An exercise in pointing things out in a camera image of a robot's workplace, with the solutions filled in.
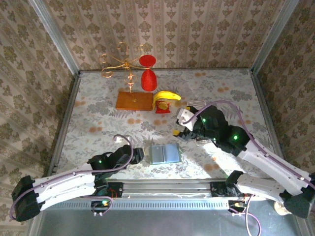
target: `gold candelabra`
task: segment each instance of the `gold candelabra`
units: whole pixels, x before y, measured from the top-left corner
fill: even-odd
[[[120,42],[118,43],[117,49],[119,51],[122,51],[122,48],[125,47],[126,49],[126,55],[124,56],[123,60],[119,60],[118,58],[114,57],[113,55],[109,54],[109,53],[104,53],[99,57],[99,62],[101,62],[103,65],[105,63],[107,63],[107,56],[111,57],[112,59],[114,59],[117,62],[120,62],[120,65],[117,66],[107,66],[105,68],[102,69],[101,75],[102,77],[105,78],[111,78],[114,74],[113,71],[110,71],[111,69],[117,69],[117,68],[123,68],[125,69],[125,71],[128,72],[128,81],[126,81],[126,79],[124,79],[124,81],[128,84],[129,86],[129,92],[132,92],[132,87],[134,85],[134,83],[137,81],[137,76],[135,74],[132,73],[132,69],[149,69],[147,67],[139,67],[139,66],[135,66],[133,65],[133,63],[135,61],[137,61],[139,58],[141,58],[143,55],[145,55],[145,53],[147,52],[147,50],[145,50],[145,46],[144,45],[139,45],[137,47],[137,50],[141,51],[141,55],[138,56],[136,59],[133,59],[132,61],[129,61],[129,54],[128,54],[128,45],[125,42]]]

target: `banana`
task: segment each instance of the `banana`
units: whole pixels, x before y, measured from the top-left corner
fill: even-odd
[[[160,99],[169,99],[169,100],[181,100],[182,98],[170,91],[160,91],[153,97],[153,103],[152,103],[152,109],[155,110],[156,107],[156,101]]]

